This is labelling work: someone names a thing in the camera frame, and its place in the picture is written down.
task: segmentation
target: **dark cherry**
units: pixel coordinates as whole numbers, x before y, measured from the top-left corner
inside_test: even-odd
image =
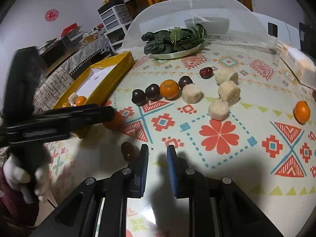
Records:
[[[211,67],[206,67],[200,70],[200,76],[204,79],[208,79],[213,75],[213,69]]]
[[[181,90],[184,88],[185,85],[188,84],[193,84],[192,79],[189,76],[183,76],[179,79],[179,87],[181,88]]]
[[[134,146],[128,141],[125,141],[122,143],[121,151],[122,151],[122,155],[125,161],[131,161],[132,159],[134,159],[135,157],[138,157],[139,155],[135,151]]]
[[[160,87],[157,84],[151,84],[145,90],[145,94],[149,100],[158,100],[160,98]]]
[[[132,103],[140,106],[146,103],[146,95],[143,90],[135,89],[132,94]]]

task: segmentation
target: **red wall decoration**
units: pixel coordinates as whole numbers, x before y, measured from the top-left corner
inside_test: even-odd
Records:
[[[58,18],[59,12],[56,9],[52,9],[47,11],[47,13],[45,14],[45,20],[46,21],[54,21]]]

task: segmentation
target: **metal screw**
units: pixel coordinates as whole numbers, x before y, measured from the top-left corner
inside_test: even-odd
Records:
[[[122,173],[124,175],[128,175],[128,174],[132,173],[132,170],[130,168],[126,167],[126,168],[122,169]]]
[[[94,179],[92,177],[89,177],[89,178],[87,178],[84,181],[84,183],[87,184],[87,185],[93,184],[94,183]]]
[[[187,175],[194,175],[195,173],[194,169],[191,169],[191,168],[188,168],[185,172]]]
[[[231,180],[229,177],[224,177],[224,178],[222,179],[222,181],[223,181],[223,183],[225,183],[225,184],[230,184],[230,183],[232,182],[232,180]]]

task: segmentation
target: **maroon clothing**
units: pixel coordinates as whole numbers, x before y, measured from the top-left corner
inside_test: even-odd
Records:
[[[14,222],[18,226],[33,226],[38,216],[39,203],[26,204],[22,193],[8,185],[2,168],[0,168],[0,189],[4,193],[0,198],[0,220],[8,218],[11,223]]]

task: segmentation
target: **orange fruit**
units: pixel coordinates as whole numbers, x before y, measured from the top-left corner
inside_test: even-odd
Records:
[[[69,102],[65,102],[62,106],[62,108],[65,108],[65,107],[71,107],[71,104]]]
[[[81,106],[86,102],[86,97],[84,96],[79,96],[76,100],[76,106]]]
[[[309,117],[311,116],[311,110],[305,101],[299,101],[294,108],[295,119],[301,123],[305,124]]]
[[[120,113],[115,111],[114,118],[111,121],[104,122],[103,125],[105,128],[110,130],[118,130],[122,125],[122,116]]]
[[[179,86],[178,83],[172,79],[163,81],[160,84],[160,94],[166,99],[173,99],[178,96]]]

